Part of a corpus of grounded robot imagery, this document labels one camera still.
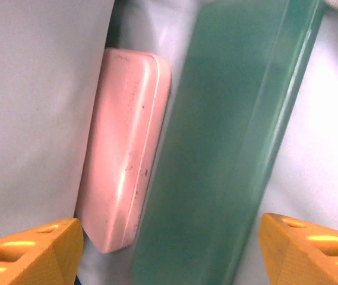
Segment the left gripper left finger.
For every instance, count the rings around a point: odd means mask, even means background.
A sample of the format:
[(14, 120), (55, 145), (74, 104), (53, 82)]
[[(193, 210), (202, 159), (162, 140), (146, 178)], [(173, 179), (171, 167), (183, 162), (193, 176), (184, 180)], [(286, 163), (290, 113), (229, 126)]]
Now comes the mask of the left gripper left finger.
[(83, 252), (79, 219), (0, 238), (0, 284), (74, 284)]

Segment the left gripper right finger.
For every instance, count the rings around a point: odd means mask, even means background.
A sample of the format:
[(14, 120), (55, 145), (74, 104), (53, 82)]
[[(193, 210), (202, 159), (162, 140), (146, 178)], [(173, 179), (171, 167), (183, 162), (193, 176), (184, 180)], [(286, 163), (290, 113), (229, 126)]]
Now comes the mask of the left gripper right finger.
[(265, 213), (259, 245), (270, 284), (338, 284), (338, 230)]

